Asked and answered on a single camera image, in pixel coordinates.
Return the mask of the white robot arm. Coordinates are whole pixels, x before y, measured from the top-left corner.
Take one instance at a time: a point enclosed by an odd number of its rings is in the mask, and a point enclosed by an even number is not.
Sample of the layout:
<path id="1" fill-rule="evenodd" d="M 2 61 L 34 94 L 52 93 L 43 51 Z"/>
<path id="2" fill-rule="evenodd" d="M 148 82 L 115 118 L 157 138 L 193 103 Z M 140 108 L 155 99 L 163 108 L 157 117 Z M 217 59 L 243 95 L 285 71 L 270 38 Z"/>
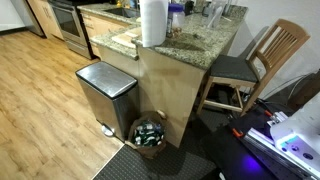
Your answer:
<path id="1" fill-rule="evenodd" d="M 320 180 L 320 93 L 270 133 L 278 150 Z"/>

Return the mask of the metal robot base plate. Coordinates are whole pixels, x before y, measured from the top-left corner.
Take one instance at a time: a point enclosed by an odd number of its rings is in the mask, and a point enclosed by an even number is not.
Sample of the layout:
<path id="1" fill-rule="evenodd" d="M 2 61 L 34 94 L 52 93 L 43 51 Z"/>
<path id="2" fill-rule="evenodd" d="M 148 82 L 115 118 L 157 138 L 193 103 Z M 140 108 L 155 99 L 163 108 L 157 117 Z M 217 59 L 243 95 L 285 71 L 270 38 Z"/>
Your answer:
<path id="1" fill-rule="evenodd" d="M 306 171 L 313 179 L 316 179 L 309 171 L 303 168 L 301 165 L 295 163 L 293 160 L 290 160 L 285 156 L 283 152 L 278 150 L 275 147 L 274 140 L 271 136 L 270 129 L 272 126 L 279 124 L 289 117 L 285 115 L 282 111 L 275 112 L 271 115 L 268 111 L 265 112 L 265 117 L 267 121 L 260 119 L 258 117 L 253 117 L 252 119 L 247 120 L 236 120 L 232 125 L 232 130 L 234 133 L 238 133 L 240 136 L 248 137 L 256 146 L 261 146 L 267 150 L 280 155 L 285 158 L 287 161 L 298 166 L 300 169 Z"/>

